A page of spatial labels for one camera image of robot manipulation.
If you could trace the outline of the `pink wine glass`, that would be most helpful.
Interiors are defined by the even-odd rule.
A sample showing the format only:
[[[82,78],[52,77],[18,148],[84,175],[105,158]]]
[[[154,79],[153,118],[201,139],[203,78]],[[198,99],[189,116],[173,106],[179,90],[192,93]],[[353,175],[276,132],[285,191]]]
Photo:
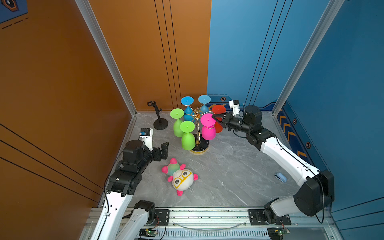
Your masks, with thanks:
[[[205,140],[211,141],[216,137],[215,123],[216,121],[212,114],[206,113],[201,117],[201,124],[203,126],[202,137]]]

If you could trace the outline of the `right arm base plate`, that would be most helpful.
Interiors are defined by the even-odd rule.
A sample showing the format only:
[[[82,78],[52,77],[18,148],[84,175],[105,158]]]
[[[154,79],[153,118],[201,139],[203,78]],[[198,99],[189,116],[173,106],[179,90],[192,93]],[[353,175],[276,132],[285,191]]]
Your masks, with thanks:
[[[291,218],[289,215],[278,217],[270,210],[249,209],[248,214],[249,214],[249,219],[252,226],[261,226],[261,225],[277,226],[280,224],[290,226],[292,224]]]

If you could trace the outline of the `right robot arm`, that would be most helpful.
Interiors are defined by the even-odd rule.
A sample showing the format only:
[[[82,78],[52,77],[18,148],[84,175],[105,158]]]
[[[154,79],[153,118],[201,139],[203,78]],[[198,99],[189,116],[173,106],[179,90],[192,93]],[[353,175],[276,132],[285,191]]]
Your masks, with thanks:
[[[277,198],[264,206],[262,216],[275,225],[284,216],[303,213],[313,217],[335,200],[335,178],[328,171],[320,171],[288,149],[278,137],[262,126],[262,112],[257,106],[247,106],[242,117],[237,110],[213,111],[213,119],[224,129],[245,133],[245,138],[256,149],[278,163],[297,183],[299,190],[291,197]]]

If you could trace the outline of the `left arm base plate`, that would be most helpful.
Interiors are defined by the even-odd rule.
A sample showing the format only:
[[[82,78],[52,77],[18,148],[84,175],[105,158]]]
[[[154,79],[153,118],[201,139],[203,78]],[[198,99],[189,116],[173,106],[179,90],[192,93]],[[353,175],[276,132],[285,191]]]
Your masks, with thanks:
[[[156,226],[158,224],[167,226],[169,224],[170,210],[169,209],[158,209],[154,208],[133,208],[131,212],[125,216],[123,219],[130,219],[134,215],[134,212],[137,210],[143,210],[148,213],[148,220],[145,223],[145,226]]]

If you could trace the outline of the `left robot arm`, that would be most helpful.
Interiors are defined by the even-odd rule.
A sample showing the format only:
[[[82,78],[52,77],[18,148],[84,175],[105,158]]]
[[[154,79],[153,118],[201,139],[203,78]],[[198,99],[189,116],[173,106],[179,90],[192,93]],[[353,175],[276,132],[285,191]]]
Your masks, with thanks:
[[[92,240],[134,240],[142,227],[155,219],[155,204],[141,200],[131,211],[128,222],[119,231],[125,211],[142,180],[144,170],[153,161],[168,158],[169,143],[149,149],[143,141],[132,140],[123,149],[120,165],[109,177],[104,189],[105,202]]]

